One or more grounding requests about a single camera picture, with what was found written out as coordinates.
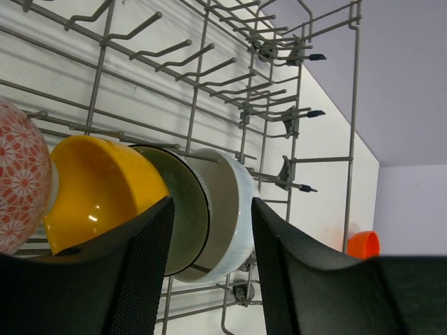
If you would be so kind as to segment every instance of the bowl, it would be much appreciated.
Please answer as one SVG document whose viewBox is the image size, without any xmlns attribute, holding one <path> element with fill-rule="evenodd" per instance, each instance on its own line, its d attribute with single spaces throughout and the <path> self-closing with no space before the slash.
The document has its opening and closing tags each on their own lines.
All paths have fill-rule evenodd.
<svg viewBox="0 0 447 335">
<path fill-rule="evenodd" d="M 201 174 L 210 192 L 210 235 L 199 258 L 175 278 L 204 283 L 235 271 L 250 256 L 254 249 L 251 201 L 259 192 L 248 171 L 234 158 L 208 148 L 194 153 L 218 161 L 186 158 Z"/>
<path fill-rule="evenodd" d="M 184 158 L 151 146 L 131 146 L 159 171 L 175 203 L 173 233 L 165 275 L 176 274 L 197 260 L 207 242 L 210 213 L 207 187 Z"/>
<path fill-rule="evenodd" d="M 44 226 L 53 253 L 93 239 L 169 195 L 156 168 L 122 144 L 71 136 L 51 159 L 59 189 Z"/>
<path fill-rule="evenodd" d="M 358 232 L 348 240 L 348 255 L 366 260 L 380 255 L 380 240 L 376 232 Z"/>
<path fill-rule="evenodd" d="M 42 221 L 52 178 L 37 126 L 0 99 L 0 252 L 14 254 Z"/>
</svg>

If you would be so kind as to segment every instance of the red patterned bowl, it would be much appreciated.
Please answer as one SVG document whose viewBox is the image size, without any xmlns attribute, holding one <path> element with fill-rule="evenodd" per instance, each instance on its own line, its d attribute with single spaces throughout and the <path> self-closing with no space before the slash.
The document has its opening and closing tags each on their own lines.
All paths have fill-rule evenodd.
<svg viewBox="0 0 447 335">
<path fill-rule="evenodd" d="M 50 152 L 28 116 L 0 99 L 0 252 L 12 255 L 43 219 Z"/>
</svg>

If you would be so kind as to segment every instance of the orange cup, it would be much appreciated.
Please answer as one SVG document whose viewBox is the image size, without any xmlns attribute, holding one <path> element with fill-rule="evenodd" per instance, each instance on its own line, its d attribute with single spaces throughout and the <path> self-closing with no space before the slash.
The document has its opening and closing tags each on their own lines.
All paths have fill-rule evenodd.
<svg viewBox="0 0 447 335">
<path fill-rule="evenodd" d="M 380 241 L 376 232 L 370 230 L 358 232 L 348 241 L 348 255 L 361 260 L 378 256 L 380 254 Z"/>
</svg>

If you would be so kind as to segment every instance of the lavender wall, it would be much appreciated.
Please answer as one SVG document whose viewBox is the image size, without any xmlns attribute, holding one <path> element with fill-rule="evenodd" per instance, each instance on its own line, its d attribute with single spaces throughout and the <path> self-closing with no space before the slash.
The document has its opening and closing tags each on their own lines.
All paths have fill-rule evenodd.
<svg viewBox="0 0 447 335">
<path fill-rule="evenodd" d="M 374 229 L 384 255 L 447 255 L 447 165 L 381 167 Z"/>
</svg>

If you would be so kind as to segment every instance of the dishwasher rack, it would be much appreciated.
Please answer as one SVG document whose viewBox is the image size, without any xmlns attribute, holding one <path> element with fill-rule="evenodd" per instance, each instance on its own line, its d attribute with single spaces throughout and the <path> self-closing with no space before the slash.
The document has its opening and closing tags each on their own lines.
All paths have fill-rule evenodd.
<svg viewBox="0 0 447 335">
<path fill-rule="evenodd" d="M 195 154 L 190 153 L 191 143 L 195 142 L 198 144 L 203 144 L 209 147 L 213 147 L 215 149 L 220 149 L 223 151 L 227 151 L 231 154 L 234 154 L 236 159 L 244 164 L 245 160 L 248 159 L 257 159 L 257 157 L 250 156 L 245 152 L 245 144 L 246 144 L 246 136 L 248 132 L 252 132 L 258 134 L 262 138 L 262 150 L 260 157 L 260 167 L 259 171 L 255 171 L 252 168 L 247 168 L 251 173 L 252 177 L 258 181 L 258 187 L 261 189 L 263 183 L 273 183 L 276 186 L 284 189 L 287 192 L 287 200 L 265 200 L 266 202 L 271 203 L 284 203 L 287 205 L 286 208 L 286 220 L 288 221 L 291 213 L 291 200 L 293 196 L 293 189 L 296 188 L 303 192 L 312 192 L 316 191 L 311 186 L 305 184 L 296 184 L 294 183 L 295 179 L 295 165 L 299 163 L 320 163 L 320 162 L 340 162 L 346 161 L 348 163 L 348 172 L 347 172 L 347 187 L 346 187 L 346 206 L 345 206 L 345 219 L 344 219 L 344 237 L 343 237 L 343 251 L 346 252 L 347 247 L 347 234 L 349 228 L 349 210 L 351 206 L 351 184 L 352 184 L 352 174 L 353 174 L 353 153 L 354 153 L 354 139 L 356 134 L 356 98 L 357 98 L 357 78 L 358 78 L 358 57 L 359 57 L 359 42 L 360 42 L 360 29 L 358 25 L 360 24 L 361 14 L 360 14 L 360 5 L 361 0 L 351 1 L 345 6 L 337 8 L 329 13 L 324 15 L 320 15 L 318 17 L 314 17 L 313 12 L 309 8 L 309 6 L 305 3 L 304 0 L 297 0 L 297 6 L 303 8 L 308 16 L 309 20 L 303 22 L 302 24 L 289 29 L 288 27 L 276 27 L 270 23 L 270 20 L 275 18 L 275 15 L 267 15 L 264 16 L 262 10 L 267 6 L 271 5 L 276 1 L 281 0 L 265 0 L 265 1 L 241 1 L 235 0 L 237 3 L 236 6 L 233 7 L 225 7 L 221 4 L 221 1 L 218 0 L 178 0 L 178 3 L 181 3 L 183 6 L 188 8 L 189 10 L 195 12 L 197 15 L 203 18 L 203 28 L 202 28 L 202 36 L 201 36 L 201 44 L 200 49 L 192 54 L 190 57 L 181 62 L 171 62 L 167 61 L 164 63 L 158 63 L 153 59 L 163 57 L 171 52 L 182 49 L 184 47 L 188 47 L 191 45 L 190 40 L 185 40 L 181 43 L 168 47 L 159 52 L 147 51 L 147 50 L 130 50 L 123 45 L 119 44 L 120 40 L 129 40 L 139 34 L 144 29 L 147 29 L 151 24 L 155 21 L 160 20 L 162 18 L 162 13 L 156 12 L 153 16 L 147 18 L 143 23 L 139 24 L 136 28 L 126 34 L 117 34 L 110 33 L 110 25 L 112 22 L 115 0 L 105 0 L 98 9 L 91 16 L 81 16 L 81 15 L 73 15 L 71 17 L 65 18 L 52 11 L 45 9 L 42 6 L 39 6 L 36 2 L 40 2 L 38 0 L 11 0 L 13 3 L 22 7 L 24 12 L 32 11 L 40 16 L 56 22 L 60 24 L 66 31 L 73 30 L 77 33 L 83 35 L 85 38 L 89 38 L 98 43 L 98 47 L 100 48 L 98 60 L 96 64 L 85 61 L 84 59 L 78 58 L 69 54 L 59 48 L 55 48 L 51 45 L 42 43 L 35 38 L 30 38 L 21 34 L 17 31 L 9 29 L 7 27 L 0 26 L 0 31 L 10 36 L 14 36 L 20 40 L 31 43 L 32 45 L 57 54 L 65 59 L 69 59 L 74 61 L 75 63 L 82 64 L 88 68 L 92 68 L 96 71 L 94 84 L 91 90 L 91 99 L 88 105 L 83 105 L 81 103 L 77 103 L 75 101 L 67 100 L 65 98 L 60 98 L 58 96 L 53 96 L 51 94 L 38 91 L 29 87 L 24 87 L 22 85 L 18 85 L 14 82 L 9 82 L 0 78 L 0 85 L 10 87 L 13 89 L 17 89 L 23 92 L 27 92 L 28 94 L 33 94 L 37 96 L 41 96 L 52 101 L 57 101 L 69 106 L 77 107 L 82 110 L 87 111 L 87 117 L 83 124 L 72 122 L 69 120 L 53 117 L 50 113 L 45 110 L 40 111 L 25 111 L 29 117 L 40 119 L 49 123 L 59 124 L 62 126 L 67 126 L 71 130 L 82 131 L 85 135 L 90 134 L 100 134 L 105 136 L 113 137 L 120 142 L 127 143 L 135 143 L 135 144 L 151 144 L 156 145 L 163 148 L 169 148 L 178 154 L 183 156 L 190 156 L 197 159 L 206 159 Z M 249 15 L 249 19 L 242 19 L 238 17 L 235 12 L 238 10 L 245 10 Z M 78 25 L 76 22 L 95 22 L 102 14 L 107 11 L 107 17 L 104 27 L 103 35 L 97 34 L 87 28 L 84 28 Z M 331 17 L 335 13 L 345 11 L 347 15 L 347 19 L 336 24 L 330 25 L 324 29 L 315 31 L 314 23 L 325 19 L 327 17 Z M 232 39 L 237 41 L 241 47 L 245 48 L 247 52 L 247 57 L 250 59 L 249 72 L 247 74 L 241 75 L 239 77 L 234 77 L 231 80 L 226 80 L 224 82 L 201 82 L 200 79 L 203 76 L 209 75 L 214 71 L 221 70 L 227 66 L 231 66 L 231 64 L 235 63 L 235 58 L 231 58 L 228 61 L 222 62 L 213 68 L 208 70 L 202 69 L 202 60 L 203 57 L 206 57 L 206 53 L 214 48 L 213 44 L 205 45 L 205 40 L 207 37 L 207 28 L 209 25 L 213 25 L 220 30 L 221 33 L 230 36 Z M 301 89 L 301 78 L 302 78 L 302 65 L 304 61 L 320 61 L 324 60 L 325 57 L 322 54 L 306 54 L 307 50 L 312 49 L 313 38 L 320 36 L 321 34 L 326 34 L 329 31 L 334 29 L 338 29 L 341 27 L 348 27 L 353 30 L 355 33 L 355 51 L 354 51 L 354 62 L 353 62 L 353 86 L 352 86 L 352 101 L 351 101 L 351 130 L 349 137 L 349 155 L 346 157 L 327 157 L 327 158 L 306 158 L 299 159 L 295 157 L 296 150 L 296 142 L 298 140 L 299 135 L 299 127 L 300 127 L 300 119 L 307 117 L 319 117 L 323 116 L 324 111 L 320 110 L 312 110 L 310 107 L 301 107 L 300 108 L 300 89 Z M 193 98 L 192 101 L 187 101 L 176 96 L 173 96 L 164 91 L 160 91 L 154 87 L 148 86 L 141 82 L 135 81 L 129 77 L 121 75 L 117 72 L 104 68 L 104 60 L 105 53 L 108 48 L 114 49 L 117 52 L 120 52 L 126 55 L 129 58 L 129 61 L 139 61 L 150 68 L 153 68 L 156 72 L 162 72 L 166 75 L 173 77 L 173 79 L 178 82 L 182 81 L 191 86 L 193 90 Z M 286 56 L 280 56 L 279 54 L 284 54 L 284 52 L 289 52 Z M 270 73 L 269 75 L 264 75 L 258 72 L 254 66 L 254 59 L 258 57 L 263 60 L 265 63 L 270 65 Z M 181 74 L 175 70 L 174 67 L 181 68 L 187 63 L 198 60 L 197 71 L 195 73 L 185 73 Z M 282 66 L 290 66 L 291 68 L 296 68 L 296 75 L 285 79 L 285 80 L 274 80 L 274 70 L 277 67 Z M 100 110 L 96 108 L 96 98 L 98 96 L 98 91 L 100 89 L 100 81 L 101 76 L 103 74 L 115 77 L 124 82 L 128 82 L 132 85 L 140 87 L 141 89 L 150 91 L 157 95 L 163 96 L 164 98 L 170 99 L 179 103 L 181 105 L 187 106 L 191 108 L 191 113 L 189 115 L 189 127 L 187 135 L 183 135 L 180 133 L 174 133 L 172 131 L 168 131 L 163 128 L 159 128 L 156 126 L 152 126 L 150 124 L 144 124 L 139 121 L 135 121 L 120 115 L 113 114 L 111 112 L 106 112 L 104 110 Z M 254 85 L 253 77 L 255 75 L 260 76 L 265 81 L 262 84 Z M 231 91 L 220 89 L 226 85 L 248 79 L 248 85 L 245 89 L 241 89 L 239 91 Z M 290 82 L 296 80 L 296 92 L 290 96 L 275 98 L 276 96 L 280 96 L 285 93 L 285 90 L 278 89 L 274 90 L 277 85 L 283 84 L 285 82 Z M 225 116 L 220 115 L 219 113 L 210 111 L 204 107 L 198 105 L 198 92 L 205 92 L 209 94 L 211 97 L 215 99 L 219 99 L 223 103 L 230 104 L 234 107 L 236 111 L 240 113 L 240 122 L 236 122 L 232 119 L 229 119 Z M 255 103 L 256 101 L 265 101 L 264 103 Z M 279 106 L 287 103 L 295 104 L 293 107 L 288 108 L 282 112 L 272 112 L 270 108 L 273 106 Z M 219 145 L 215 145 L 206 141 L 198 140 L 193 138 L 193 126 L 196 112 L 202 112 L 208 114 L 212 117 L 216 117 L 222 121 L 227 122 L 228 124 L 238 127 L 240 129 L 240 150 L 232 150 L 226 147 L 221 147 Z M 107 116 L 113 119 L 117 119 L 120 121 L 125 121 L 130 124 L 134 124 L 137 126 L 142 126 L 143 128 L 150 129 L 154 132 L 165 133 L 169 135 L 173 135 L 179 139 L 186 140 L 186 145 L 182 148 L 179 144 L 176 143 L 154 143 L 146 140 L 139 139 L 137 137 L 129 136 L 123 131 L 110 131 L 105 129 L 100 129 L 92 126 L 93 116 L 94 114 L 101 114 L 103 116 Z M 249 126 L 250 119 L 252 117 L 259 117 L 263 119 L 263 131 L 256 130 Z M 286 132 L 282 135 L 269 135 L 268 126 L 272 122 L 282 122 L 285 125 Z M 68 137 L 70 136 L 67 133 L 61 133 L 52 131 L 50 129 L 41 128 L 41 132 L 48 135 L 53 135 L 57 137 Z M 291 152 L 290 156 L 283 156 L 284 164 L 278 175 L 270 175 L 263 172 L 263 166 L 265 161 L 265 144 L 268 138 L 276 138 L 276 137 L 291 137 Z M 30 239 L 27 243 L 44 243 L 45 239 Z M 35 255 L 42 253 L 42 250 L 30 250 L 30 249 L 22 249 L 19 250 L 16 255 L 27 256 L 27 255 Z M 250 306 L 255 304 L 262 304 L 261 301 L 253 301 L 253 285 L 259 284 L 259 281 L 255 281 L 252 279 L 253 269 L 256 266 L 256 257 L 253 254 L 250 257 L 246 264 L 243 266 L 243 270 L 247 272 L 247 280 L 246 281 L 236 281 L 230 282 L 230 275 L 226 277 L 225 285 L 213 285 L 204 288 L 194 288 L 190 290 L 181 290 L 181 291 L 173 291 L 173 277 L 168 279 L 168 289 L 165 293 L 161 295 L 162 298 L 166 298 L 166 307 L 164 311 L 164 317 L 158 319 L 157 322 L 163 323 L 162 334 L 167 334 L 167 326 L 169 320 L 174 320 L 198 313 L 204 313 L 208 311 L 213 311 L 217 309 L 222 309 L 221 316 L 221 328 L 223 333 L 228 335 L 234 335 L 226 329 L 226 309 L 229 306 L 239 305 L 239 306 Z M 195 292 L 204 292 L 208 290 L 217 290 L 223 289 L 223 304 L 215 307 L 203 308 L 197 311 L 192 311 L 189 313 L 183 313 L 178 315 L 169 315 L 170 311 L 170 299 L 175 295 L 184 295 L 191 294 Z M 229 293 L 233 293 L 235 295 L 235 301 L 229 303 L 228 295 Z"/>
</svg>

